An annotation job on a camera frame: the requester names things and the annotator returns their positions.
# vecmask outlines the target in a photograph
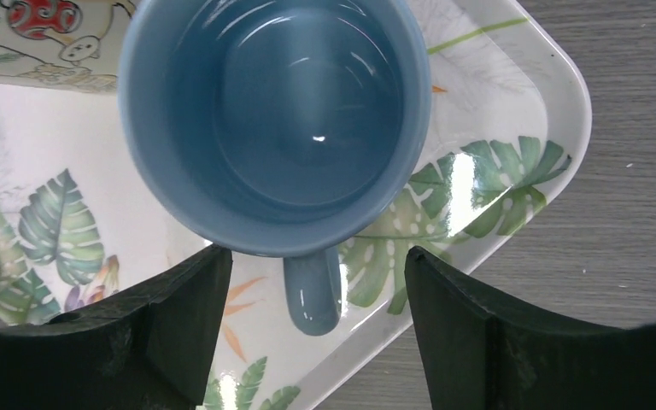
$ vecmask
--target melamine tray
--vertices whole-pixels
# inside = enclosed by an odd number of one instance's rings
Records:
[[[587,88],[527,13],[514,0],[409,3],[429,45],[430,135],[389,211],[341,246],[340,325],[303,335],[285,306],[281,261],[235,254],[205,408],[314,408],[410,326],[402,267],[411,246],[471,272],[577,171]],[[61,211],[38,212],[46,208]],[[65,226],[82,243],[60,237]],[[114,96],[0,85],[1,319],[38,323],[205,244],[139,179]]]

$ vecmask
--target gray table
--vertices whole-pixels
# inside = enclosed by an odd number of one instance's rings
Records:
[[[583,71],[593,139],[575,181],[476,277],[580,319],[654,321],[656,0],[522,3]],[[353,408],[431,408],[412,331],[319,406]]]

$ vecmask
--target glossy glaze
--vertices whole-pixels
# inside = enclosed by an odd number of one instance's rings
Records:
[[[284,266],[290,317],[331,331],[332,247],[398,195],[428,128],[428,58],[408,6],[151,0],[121,65],[127,140],[152,191],[206,239],[299,257]]]

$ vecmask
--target red pattern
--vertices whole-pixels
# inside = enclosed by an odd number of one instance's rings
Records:
[[[44,30],[51,28],[66,34],[81,22],[81,9],[67,0],[17,0],[6,12],[11,28],[20,36],[44,40]]]

